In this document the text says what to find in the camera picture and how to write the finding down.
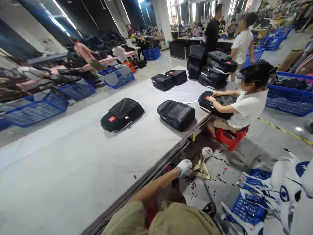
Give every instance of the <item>red plastic stool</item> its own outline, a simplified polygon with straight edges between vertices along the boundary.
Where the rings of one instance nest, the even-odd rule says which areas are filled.
[[[229,151],[234,151],[239,142],[242,140],[242,138],[246,135],[249,126],[244,129],[244,131],[229,131],[229,130],[224,130],[220,128],[216,132],[216,138],[220,141],[222,141],[224,144],[228,145],[228,150]]]
[[[131,65],[131,63],[129,61],[125,61],[123,64],[127,65],[130,68],[132,73],[136,72],[135,68]]]

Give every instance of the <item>white t-shirt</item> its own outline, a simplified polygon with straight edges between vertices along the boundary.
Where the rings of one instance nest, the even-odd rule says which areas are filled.
[[[242,128],[251,124],[251,122],[262,113],[266,103],[267,92],[268,90],[259,91],[250,95],[245,95],[244,92],[240,92],[236,103],[232,104],[238,113],[234,113],[234,115],[227,120],[228,125],[233,128]]]
[[[246,61],[247,51],[253,41],[253,33],[250,29],[242,31],[236,38],[232,45],[232,49],[238,48],[233,60],[238,64],[242,64]]]
[[[115,47],[112,49],[112,52],[113,52],[113,55],[117,57],[117,59],[119,61],[121,61],[122,63],[127,60],[127,57],[126,55],[124,54],[125,52],[125,49],[123,47]]]

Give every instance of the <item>sandal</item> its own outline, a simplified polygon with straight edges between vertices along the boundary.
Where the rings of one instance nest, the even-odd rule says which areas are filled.
[[[216,213],[216,208],[213,202],[208,203],[204,209],[202,209],[203,212],[205,212],[207,215],[214,217]]]

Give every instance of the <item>pink shirt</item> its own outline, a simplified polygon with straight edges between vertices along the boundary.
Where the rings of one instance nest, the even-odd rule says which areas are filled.
[[[75,44],[74,50],[77,52],[78,55],[81,55],[85,60],[95,59],[89,52],[88,47],[86,47],[82,43]]]

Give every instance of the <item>red label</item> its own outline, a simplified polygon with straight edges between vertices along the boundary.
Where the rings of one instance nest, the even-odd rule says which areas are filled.
[[[109,118],[109,122],[113,122],[116,119],[116,117],[112,116]]]

